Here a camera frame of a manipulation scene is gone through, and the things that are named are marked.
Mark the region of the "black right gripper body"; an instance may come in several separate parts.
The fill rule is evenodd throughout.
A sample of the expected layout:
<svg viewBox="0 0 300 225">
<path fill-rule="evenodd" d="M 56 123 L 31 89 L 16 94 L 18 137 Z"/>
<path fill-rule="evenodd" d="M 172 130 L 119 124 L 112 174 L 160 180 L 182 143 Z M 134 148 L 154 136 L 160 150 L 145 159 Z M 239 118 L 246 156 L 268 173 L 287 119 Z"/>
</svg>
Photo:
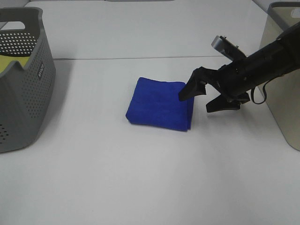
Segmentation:
<svg viewBox="0 0 300 225">
<path fill-rule="evenodd" d="M 242 87 L 245 77 L 238 62 L 223 65 L 219 69 L 201 67 L 201 94 L 206 94 L 205 86 L 211 85 L 219 96 L 210 105 L 241 105 L 250 101 L 247 90 Z"/>
</svg>

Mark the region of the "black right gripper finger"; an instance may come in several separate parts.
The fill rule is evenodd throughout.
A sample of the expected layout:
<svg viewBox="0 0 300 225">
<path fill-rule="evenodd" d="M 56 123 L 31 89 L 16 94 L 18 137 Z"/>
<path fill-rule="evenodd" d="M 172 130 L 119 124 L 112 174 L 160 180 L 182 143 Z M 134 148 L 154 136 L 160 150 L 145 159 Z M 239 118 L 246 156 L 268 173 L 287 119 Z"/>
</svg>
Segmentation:
<svg viewBox="0 0 300 225">
<path fill-rule="evenodd" d="M 206 82 L 204 81 L 205 68 L 195 69 L 186 85 L 179 92 L 179 101 L 185 101 L 195 96 L 206 95 Z"/>
<path fill-rule="evenodd" d="M 228 102 L 227 99 L 222 95 L 219 95 L 218 97 L 206 104 L 206 110 L 208 113 L 239 109 L 240 104 L 238 102 Z"/>
</svg>

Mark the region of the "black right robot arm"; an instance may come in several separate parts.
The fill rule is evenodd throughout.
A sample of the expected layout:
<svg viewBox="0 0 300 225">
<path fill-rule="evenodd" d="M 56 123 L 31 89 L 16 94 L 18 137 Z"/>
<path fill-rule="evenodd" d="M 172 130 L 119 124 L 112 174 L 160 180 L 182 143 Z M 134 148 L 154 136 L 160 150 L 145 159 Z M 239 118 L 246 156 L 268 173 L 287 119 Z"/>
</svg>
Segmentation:
<svg viewBox="0 0 300 225">
<path fill-rule="evenodd" d="M 232 62 L 214 73 L 211 84 L 220 95 L 206 104 L 209 113 L 239 110 L 240 105 L 255 101 L 254 91 L 272 80 L 300 67 L 300 25 L 284 30 L 273 42 L 246 56 L 223 36 L 212 47 Z"/>
</svg>

